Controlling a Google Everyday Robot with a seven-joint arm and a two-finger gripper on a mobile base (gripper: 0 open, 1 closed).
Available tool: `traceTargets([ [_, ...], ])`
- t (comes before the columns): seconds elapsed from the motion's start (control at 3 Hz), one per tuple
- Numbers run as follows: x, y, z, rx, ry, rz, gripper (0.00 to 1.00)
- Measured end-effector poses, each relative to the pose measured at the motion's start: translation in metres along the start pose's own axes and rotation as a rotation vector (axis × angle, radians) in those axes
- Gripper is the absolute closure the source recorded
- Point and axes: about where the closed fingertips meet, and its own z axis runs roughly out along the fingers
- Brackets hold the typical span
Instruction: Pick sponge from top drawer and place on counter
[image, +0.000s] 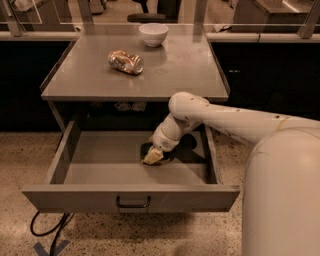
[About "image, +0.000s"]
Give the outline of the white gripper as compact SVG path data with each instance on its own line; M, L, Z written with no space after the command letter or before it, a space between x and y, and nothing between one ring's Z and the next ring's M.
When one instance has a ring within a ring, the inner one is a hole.
M154 131L149 141L153 146L150 147L146 156L143 158L143 162L148 165L160 161L164 157L163 151L171 152L179 144L178 140L168 138L160 128Z

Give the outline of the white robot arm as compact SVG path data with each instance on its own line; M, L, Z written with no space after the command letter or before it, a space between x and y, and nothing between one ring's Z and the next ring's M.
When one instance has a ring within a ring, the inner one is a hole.
M178 92L150 138L152 165L201 124L252 146L243 183L242 256L320 256L320 122L211 104Z

